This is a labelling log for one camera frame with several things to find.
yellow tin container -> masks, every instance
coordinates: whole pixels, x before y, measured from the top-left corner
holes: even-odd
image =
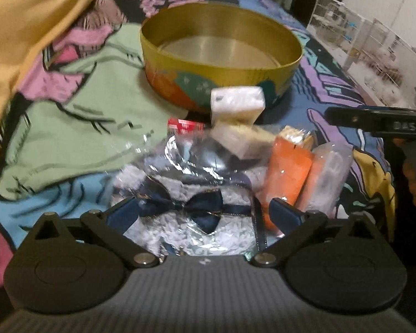
[[[289,87],[302,46],[280,23],[222,3],[162,9],[141,29],[146,76],[170,102],[208,111],[211,89],[259,85],[267,106]]]

bed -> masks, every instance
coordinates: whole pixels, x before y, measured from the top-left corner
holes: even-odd
[[[2,121],[0,285],[12,251],[43,212],[76,218],[105,210],[114,174],[135,158],[142,136],[160,141],[168,117],[187,116],[149,86],[139,29],[160,9],[191,2],[239,5],[293,31],[304,57],[289,90],[258,122],[316,130],[319,143],[352,145],[354,163],[333,215],[366,211],[393,238],[394,189],[383,141],[330,126],[323,117],[328,106],[356,107],[363,98],[326,49],[281,7],[271,0],[95,0],[41,52]]]

round black disc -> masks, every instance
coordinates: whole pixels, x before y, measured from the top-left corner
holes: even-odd
[[[113,296],[125,277],[110,251],[74,241],[35,242],[29,254],[16,254],[5,271],[14,306],[44,314],[94,307]]]
[[[405,268],[385,246],[362,238],[308,246],[288,260],[285,277],[318,308],[353,315],[378,312],[397,301],[407,280]]]

orange packet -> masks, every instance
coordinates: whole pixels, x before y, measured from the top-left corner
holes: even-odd
[[[277,137],[268,164],[262,191],[262,208],[267,228],[274,230],[268,216],[268,206],[273,198],[288,204],[296,202],[313,163],[311,151]]]

black bow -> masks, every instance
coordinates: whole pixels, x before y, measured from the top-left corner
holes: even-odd
[[[136,197],[140,217],[154,217],[170,210],[182,211],[206,234],[215,231],[222,214],[251,215],[250,206],[225,205],[219,189],[197,193],[187,202],[174,201],[165,186],[151,177],[145,178]]]

